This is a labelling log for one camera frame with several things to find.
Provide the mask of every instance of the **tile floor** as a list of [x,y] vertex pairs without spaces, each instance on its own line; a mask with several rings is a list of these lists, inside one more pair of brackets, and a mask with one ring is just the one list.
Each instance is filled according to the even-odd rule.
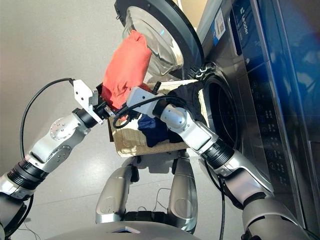
[[[0,174],[20,159],[19,127],[27,102],[46,83],[64,77],[83,79],[92,88],[104,75],[113,51],[121,42],[122,25],[116,20],[113,0],[1,0],[0,2]],[[50,124],[77,107],[72,88],[64,83],[46,91],[33,105],[25,126],[25,148],[43,136]],[[148,156],[160,164],[163,156]],[[192,166],[198,193],[195,235],[217,239],[221,198],[201,171]],[[125,159],[109,141],[106,125],[92,129],[72,155],[38,187],[26,223],[41,239],[95,226],[95,207],[110,174]],[[170,187],[171,170],[150,174],[140,169],[140,181],[130,188],[127,208],[153,209],[156,193]],[[159,200],[168,204],[168,191]],[[224,239],[240,239],[241,212],[226,204]],[[13,240],[33,240],[18,230]]]

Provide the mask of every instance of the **navy blue clothing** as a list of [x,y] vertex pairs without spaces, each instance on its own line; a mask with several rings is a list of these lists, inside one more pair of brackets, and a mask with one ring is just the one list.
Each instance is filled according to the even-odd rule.
[[145,135],[146,144],[149,148],[168,139],[167,125],[156,117],[151,118],[142,114],[138,120],[138,130]]

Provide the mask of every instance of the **washing machine door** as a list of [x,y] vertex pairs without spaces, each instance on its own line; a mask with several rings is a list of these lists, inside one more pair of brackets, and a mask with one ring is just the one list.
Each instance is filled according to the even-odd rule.
[[188,18],[172,0],[116,0],[122,37],[142,33],[152,51],[148,72],[192,78],[204,64],[204,51]]

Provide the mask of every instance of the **woven basket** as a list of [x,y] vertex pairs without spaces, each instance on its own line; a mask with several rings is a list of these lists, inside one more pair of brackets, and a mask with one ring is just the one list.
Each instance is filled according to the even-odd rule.
[[[167,94],[180,85],[185,85],[196,81],[197,80],[162,82],[158,93]],[[148,86],[153,89],[155,83],[148,83]],[[201,113],[204,116],[206,123],[208,124],[208,116],[202,90],[199,91],[199,101],[201,104]],[[159,142],[153,147],[148,147],[145,135],[138,130],[138,120],[136,119],[132,120],[129,124],[121,129],[114,128],[112,124],[110,124],[110,128],[114,139],[116,151],[120,157],[164,153],[188,148],[188,146],[184,142],[170,143],[169,140]]]

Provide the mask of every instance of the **orange garment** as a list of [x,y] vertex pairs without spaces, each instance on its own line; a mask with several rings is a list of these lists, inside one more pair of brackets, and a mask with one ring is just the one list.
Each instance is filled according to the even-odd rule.
[[126,102],[133,87],[150,91],[143,83],[149,66],[151,51],[145,36],[133,30],[112,56],[103,78],[102,98],[114,110]]

